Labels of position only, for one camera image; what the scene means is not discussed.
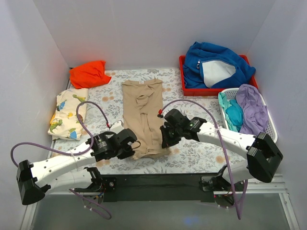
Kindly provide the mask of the beige t shirt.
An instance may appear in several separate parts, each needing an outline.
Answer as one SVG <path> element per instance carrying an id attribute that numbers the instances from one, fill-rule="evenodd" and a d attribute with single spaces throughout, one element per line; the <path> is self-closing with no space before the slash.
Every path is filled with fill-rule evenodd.
<path id="1" fill-rule="evenodd" d="M 133 159 L 158 158 L 170 153 L 162 148 L 160 126 L 163 119 L 158 112 L 163 107 L 163 81 L 159 79 L 147 81 L 127 80 L 122 83 L 124 127 L 131 129 L 141 143 L 136 149 Z"/>

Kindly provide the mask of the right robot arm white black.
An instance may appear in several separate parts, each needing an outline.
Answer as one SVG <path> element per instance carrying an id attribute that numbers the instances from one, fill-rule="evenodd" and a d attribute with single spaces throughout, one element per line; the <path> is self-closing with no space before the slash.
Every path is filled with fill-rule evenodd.
<path id="1" fill-rule="evenodd" d="M 202 186 L 211 191 L 226 191 L 234 184 L 249 179 L 270 183 L 283 159 L 283 155 L 272 138 L 266 133 L 258 135 L 241 134 L 225 128 L 215 127 L 203 118 L 188 119 L 179 110 L 172 109 L 160 127 L 162 148 L 178 144 L 182 138 L 209 143 L 230 150 L 245 158 L 245 161 L 232 166 L 224 165 L 215 177 L 204 179 Z"/>

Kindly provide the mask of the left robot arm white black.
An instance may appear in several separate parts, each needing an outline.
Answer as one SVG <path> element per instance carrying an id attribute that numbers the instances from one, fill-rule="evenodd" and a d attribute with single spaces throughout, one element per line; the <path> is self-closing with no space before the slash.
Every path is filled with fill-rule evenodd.
<path id="1" fill-rule="evenodd" d="M 22 204 L 34 204 L 61 190 L 104 191 L 110 180 L 104 179 L 97 168 L 89 165 L 113 157 L 130 157 L 134 154 L 132 144 L 135 142 L 137 137 L 129 128 L 119 133 L 105 131 L 64 155 L 33 163 L 20 162 L 16 180 Z"/>

